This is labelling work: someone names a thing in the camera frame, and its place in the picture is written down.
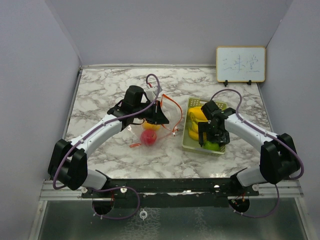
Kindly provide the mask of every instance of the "black bracket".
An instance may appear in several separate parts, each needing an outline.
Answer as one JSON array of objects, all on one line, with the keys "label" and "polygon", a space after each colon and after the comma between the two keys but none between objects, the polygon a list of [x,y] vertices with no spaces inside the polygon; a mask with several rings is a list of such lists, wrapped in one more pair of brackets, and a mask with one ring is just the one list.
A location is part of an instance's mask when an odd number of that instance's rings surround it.
[{"label": "black bracket", "polygon": [[[290,135],[284,133],[278,135],[277,138],[297,153]],[[267,182],[277,184],[300,168],[301,166],[295,156],[277,141],[266,141],[261,146],[260,172]]]},{"label": "black bracket", "polygon": [[[71,142],[64,139],[60,139],[54,145],[48,167],[48,173],[52,178],[54,178],[61,161],[71,148]],[[83,148],[75,148],[70,156],[72,156],[72,159],[67,159],[64,162],[57,179],[71,190],[77,190],[88,176],[87,154]]]},{"label": "black bracket", "polygon": [[[252,186],[243,187],[233,178],[165,178],[165,179],[108,179],[102,189],[128,186],[138,192],[141,207],[183,208],[183,207],[229,207],[228,197],[258,196]],[[84,199],[114,199],[113,208],[135,208],[137,196],[127,190],[96,192],[88,189],[81,195]]]}]

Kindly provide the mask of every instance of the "metal bolt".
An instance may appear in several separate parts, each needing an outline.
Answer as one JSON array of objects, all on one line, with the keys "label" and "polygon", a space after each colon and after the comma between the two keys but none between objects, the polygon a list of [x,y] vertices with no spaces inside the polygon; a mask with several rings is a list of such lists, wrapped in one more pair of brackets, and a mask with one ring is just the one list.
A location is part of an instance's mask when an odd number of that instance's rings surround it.
[{"label": "metal bolt", "polygon": [[124,188],[124,187],[123,187],[123,188],[120,188],[120,192],[123,193],[123,194],[125,194],[125,193],[127,192],[127,189]]},{"label": "metal bolt", "polygon": [[213,188],[215,189],[216,193],[218,193],[220,191],[220,186],[219,185],[214,185]]},{"label": "metal bolt", "polygon": [[259,190],[258,184],[253,184],[252,189],[253,189],[253,191],[258,191]]},{"label": "metal bolt", "polygon": [[81,188],[81,192],[82,192],[83,194],[85,194],[86,192],[88,192],[88,189],[87,189],[86,187],[82,187],[82,188]]}]

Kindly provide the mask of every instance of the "green apple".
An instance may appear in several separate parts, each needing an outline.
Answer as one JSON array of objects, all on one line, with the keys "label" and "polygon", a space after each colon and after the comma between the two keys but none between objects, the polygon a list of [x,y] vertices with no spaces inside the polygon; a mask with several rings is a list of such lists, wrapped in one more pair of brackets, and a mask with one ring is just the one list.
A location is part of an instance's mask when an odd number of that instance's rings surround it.
[{"label": "green apple", "polygon": [[216,142],[206,141],[203,145],[204,149],[220,152],[219,144]]}]

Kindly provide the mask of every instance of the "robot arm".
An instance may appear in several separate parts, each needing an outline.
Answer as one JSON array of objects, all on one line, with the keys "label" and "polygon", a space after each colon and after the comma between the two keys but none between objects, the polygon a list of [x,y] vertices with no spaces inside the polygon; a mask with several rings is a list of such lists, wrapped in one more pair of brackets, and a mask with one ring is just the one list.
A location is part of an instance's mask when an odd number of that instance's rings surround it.
[{"label": "robot arm", "polygon": [[[146,102],[142,102],[143,96],[147,99]],[[74,148],[61,166],[57,179],[71,190],[81,186],[100,190],[108,177],[99,171],[88,169],[87,159],[101,144],[132,124],[135,118],[145,119],[151,124],[169,123],[158,100],[142,111],[151,104],[148,97],[154,97],[154,94],[132,85],[126,91],[124,99],[112,107],[95,126],[71,141],[60,139],[54,146],[48,167],[51,177],[56,175],[64,157]]]},{"label": "robot arm", "polygon": [[293,139],[288,134],[278,135],[267,131],[244,120],[232,108],[222,111],[213,100],[207,102],[201,110],[208,119],[208,122],[200,122],[198,126],[201,146],[204,144],[204,133],[207,140],[219,143],[220,146],[228,144],[229,133],[233,133],[260,152],[259,166],[243,169],[232,176],[241,186],[265,182],[277,184],[300,169],[299,161],[278,141],[272,139],[279,139],[296,153]]}]

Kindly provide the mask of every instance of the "banana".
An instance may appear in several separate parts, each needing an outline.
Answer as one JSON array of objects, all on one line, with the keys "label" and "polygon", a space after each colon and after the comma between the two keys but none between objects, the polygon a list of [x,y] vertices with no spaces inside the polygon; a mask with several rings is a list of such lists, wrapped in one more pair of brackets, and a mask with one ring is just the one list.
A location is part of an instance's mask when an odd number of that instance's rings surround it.
[{"label": "banana", "polygon": [[193,116],[192,118],[208,121],[204,113],[201,111],[201,106],[189,108],[187,115],[190,116],[190,118]]},{"label": "banana", "polygon": [[[193,131],[191,128],[188,129],[188,132],[189,132],[189,137],[195,141],[199,141],[199,134],[196,133],[195,131]],[[207,135],[206,133],[204,132],[203,133],[203,140],[204,141],[207,141]]]},{"label": "banana", "polygon": [[192,131],[191,128],[189,128],[188,130],[189,130],[189,137],[195,141],[199,141],[198,133],[196,133],[195,131]]},{"label": "banana", "polygon": [[198,123],[195,122],[195,121],[191,121],[192,123],[192,130],[196,133],[199,133],[199,130],[198,130]]},{"label": "banana", "polygon": [[200,120],[200,119],[196,118],[193,113],[190,114],[190,119],[191,119],[191,121],[196,122],[196,123],[200,123],[200,122],[206,123],[206,122],[208,122],[207,119],[206,120]]}]

